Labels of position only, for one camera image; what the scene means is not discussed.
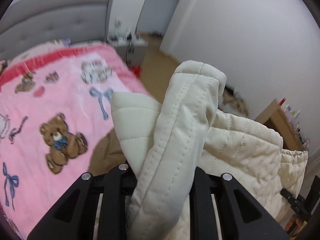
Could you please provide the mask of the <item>person's right hand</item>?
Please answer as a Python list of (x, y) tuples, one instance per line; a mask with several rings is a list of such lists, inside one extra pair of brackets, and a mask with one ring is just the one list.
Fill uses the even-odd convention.
[(285, 226), (285, 231), (289, 232), (292, 227), (295, 228), (295, 230), (292, 230), (291, 238), (296, 238), (299, 233), (304, 229), (306, 226), (306, 221), (301, 220), (297, 214), (293, 214), (288, 223)]

